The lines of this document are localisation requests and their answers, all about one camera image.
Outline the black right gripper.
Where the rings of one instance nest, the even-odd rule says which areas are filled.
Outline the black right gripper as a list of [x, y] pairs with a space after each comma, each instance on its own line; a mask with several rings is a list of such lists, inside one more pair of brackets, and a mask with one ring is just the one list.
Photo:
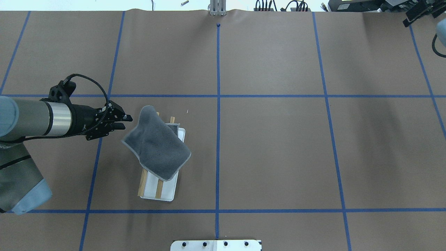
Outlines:
[[403, 25], [409, 27], [416, 20], [424, 16], [437, 18], [446, 11], [445, 0], [417, 0], [417, 2], [406, 12], [406, 19]]

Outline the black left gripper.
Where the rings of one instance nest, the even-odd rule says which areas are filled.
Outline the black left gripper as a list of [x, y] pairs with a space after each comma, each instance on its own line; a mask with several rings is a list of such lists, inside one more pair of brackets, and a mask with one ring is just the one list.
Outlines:
[[84, 135], [86, 140], [93, 140], [109, 135], [115, 130], [125, 130], [121, 121], [132, 122], [123, 108], [113, 101], [106, 101], [104, 107], [93, 108], [86, 105], [73, 104], [70, 96], [76, 89], [76, 84], [60, 81], [51, 87], [48, 95], [49, 136]]

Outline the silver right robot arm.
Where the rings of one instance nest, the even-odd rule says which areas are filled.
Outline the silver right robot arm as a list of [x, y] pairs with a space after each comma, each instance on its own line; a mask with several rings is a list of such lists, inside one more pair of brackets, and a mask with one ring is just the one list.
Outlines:
[[[439, 17], [446, 11], [446, 1], [445, 0], [416, 0], [414, 6], [410, 7], [406, 11], [406, 19], [403, 20], [403, 25], [405, 27], [411, 26], [418, 19], [430, 15], [433, 18]], [[442, 58], [445, 58], [445, 54], [440, 53], [436, 48], [436, 42], [439, 41], [443, 47], [446, 46], [446, 20], [436, 24], [435, 34], [431, 43], [433, 52]]]

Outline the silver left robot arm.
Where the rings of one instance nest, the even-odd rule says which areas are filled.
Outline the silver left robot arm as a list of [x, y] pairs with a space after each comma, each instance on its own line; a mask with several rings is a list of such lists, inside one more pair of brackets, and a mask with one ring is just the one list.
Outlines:
[[100, 108], [73, 104], [76, 89], [72, 76], [51, 87], [40, 100], [1, 96], [1, 213], [17, 215], [33, 210], [52, 197], [45, 177], [32, 159], [25, 142], [37, 139], [60, 139], [84, 136], [94, 140], [124, 130], [125, 121], [132, 121], [121, 106], [105, 97]]

